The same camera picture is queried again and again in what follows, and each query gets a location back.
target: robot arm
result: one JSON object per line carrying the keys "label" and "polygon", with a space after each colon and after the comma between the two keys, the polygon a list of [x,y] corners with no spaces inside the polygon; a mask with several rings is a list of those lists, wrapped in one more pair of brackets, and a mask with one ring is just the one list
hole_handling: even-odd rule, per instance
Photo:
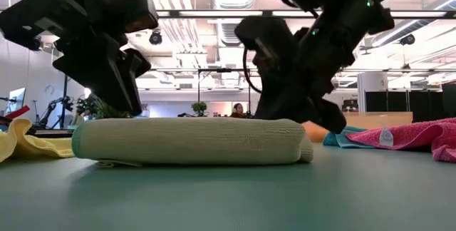
{"label": "robot arm", "polygon": [[0,13],[5,39],[32,51],[39,34],[59,40],[53,66],[119,111],[142,112],[135,79],[150,63],[135,49],[121,51],[125,33],[158,26],[152,0],[21,0]]}
{"label": "robot arm", "polygon": [[[282,1],[310,11],[316,17],[313,26],[293,35],[283,19],[250,16],[235,29],[245,49],[257,54],[254,64],[263,86],[255,118],[311,120],[340,133],[346,120],[322,96],[334,89],[334,75],[353,64],[360,40],[367,33],[392,29],[393,18],[382,0]],[[320,16],[314,11],[318,8],[323,9]]]}

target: wooden counter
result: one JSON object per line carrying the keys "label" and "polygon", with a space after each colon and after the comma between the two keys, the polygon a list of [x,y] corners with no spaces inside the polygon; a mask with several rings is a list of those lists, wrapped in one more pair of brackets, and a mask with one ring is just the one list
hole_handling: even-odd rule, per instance
{"label": "wooden counter", "polygon": [[[389,113],[344,113],[347,125],[357,128],[376,129],[396,127],[399,125],[411,124],[413,113],[411,112],[389,112]],[[303,123],[312,142],[323,141],[328,131],[312,122]]]}

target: teal table surface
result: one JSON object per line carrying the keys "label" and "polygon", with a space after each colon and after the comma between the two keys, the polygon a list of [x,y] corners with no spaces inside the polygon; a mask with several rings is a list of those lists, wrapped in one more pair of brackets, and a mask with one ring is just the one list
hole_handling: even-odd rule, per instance
{"label": "teal table surface", "polygon": [[0,230],[456,230],[456,164],[429,153],[324,148],[311,164],[0,167]]}

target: red object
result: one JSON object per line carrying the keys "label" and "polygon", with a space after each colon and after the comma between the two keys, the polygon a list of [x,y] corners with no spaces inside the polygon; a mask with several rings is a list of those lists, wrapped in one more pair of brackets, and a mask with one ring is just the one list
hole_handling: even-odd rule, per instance
{"label": "red object", "polygon": [[14,111],[8,115],[5,115],[5,117],[9,118],[9,119],[14,119],[14,118],[17,118],[17,117],[23,115],[24,113],[28,112],[29,110],[30,110],[30,108],[28,106],[24,106],[23,108],[20,108],[17,111]]}
{"label": "red object", "polygon": [[413,123],[389,130],[393,134],[393,146],[380,145],[381,128],[346,134],[346,137],[357,143],[389,150],[430,147],[434,160],[456,163],[456,118]]}

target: light green towel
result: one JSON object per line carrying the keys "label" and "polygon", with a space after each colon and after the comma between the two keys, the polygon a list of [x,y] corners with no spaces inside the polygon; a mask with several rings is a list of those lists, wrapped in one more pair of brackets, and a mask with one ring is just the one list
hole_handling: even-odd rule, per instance
{"label": "light green towel", "polygon": [[76,157],[104,163],[268,165],[313,158],[291,120],[146,118],[92,120],[73,134]]}

